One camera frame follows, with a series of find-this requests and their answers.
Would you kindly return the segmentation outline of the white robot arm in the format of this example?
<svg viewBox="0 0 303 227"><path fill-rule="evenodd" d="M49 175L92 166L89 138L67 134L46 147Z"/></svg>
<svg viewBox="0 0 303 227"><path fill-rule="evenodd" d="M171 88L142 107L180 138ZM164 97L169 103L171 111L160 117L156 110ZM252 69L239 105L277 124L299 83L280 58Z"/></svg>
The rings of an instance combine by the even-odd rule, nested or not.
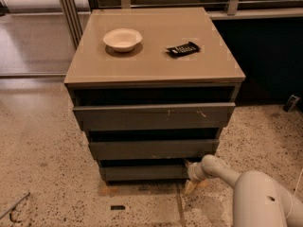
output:
<svg viewBox="0 0 303 227"><path fill-rule="evenodd" d="M200 162L186 160L186 167L186 194L210 178L233 189L233 227L303 227L303 202L269 175L256 170L240 173L214 155Z"/></svg>

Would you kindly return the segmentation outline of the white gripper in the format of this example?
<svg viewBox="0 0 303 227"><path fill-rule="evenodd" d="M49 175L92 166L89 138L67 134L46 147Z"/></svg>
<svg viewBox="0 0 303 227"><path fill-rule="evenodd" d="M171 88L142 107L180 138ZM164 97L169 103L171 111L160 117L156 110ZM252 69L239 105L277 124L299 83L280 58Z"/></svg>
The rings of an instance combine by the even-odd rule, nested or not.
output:
<svg viewBox="0 0 303 227"><path fill-rule="evenodd" d="M192 163L187 159L184 159L185 166L188 167L187 174L189 180L186 180L184 194L191 194L198 186L198 183L205 179L205 173L201 163Z"/></svg>

